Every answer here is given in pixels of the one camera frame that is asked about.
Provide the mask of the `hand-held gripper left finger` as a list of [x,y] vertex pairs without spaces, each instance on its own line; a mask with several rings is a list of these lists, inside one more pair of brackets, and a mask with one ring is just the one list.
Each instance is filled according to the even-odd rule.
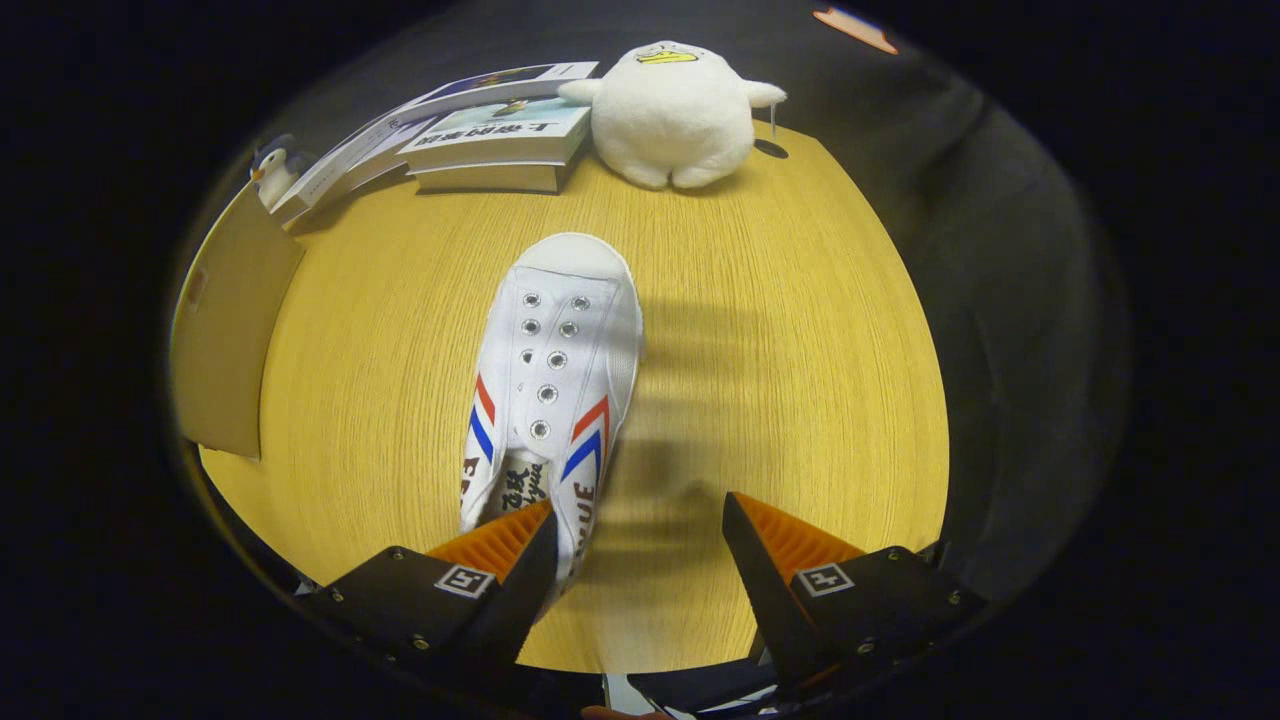
[[426,552],[389,546],[300,602],[410,673],[495,673],[516,662],[556,580],[558,550],[544,500]]

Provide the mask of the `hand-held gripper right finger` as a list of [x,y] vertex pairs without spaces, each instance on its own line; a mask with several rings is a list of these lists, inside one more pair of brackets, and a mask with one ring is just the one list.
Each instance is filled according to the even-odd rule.
[[988,606],[918,552],[860,550],[745,493],[724,496],[722,536],[785,693],[878,680]]

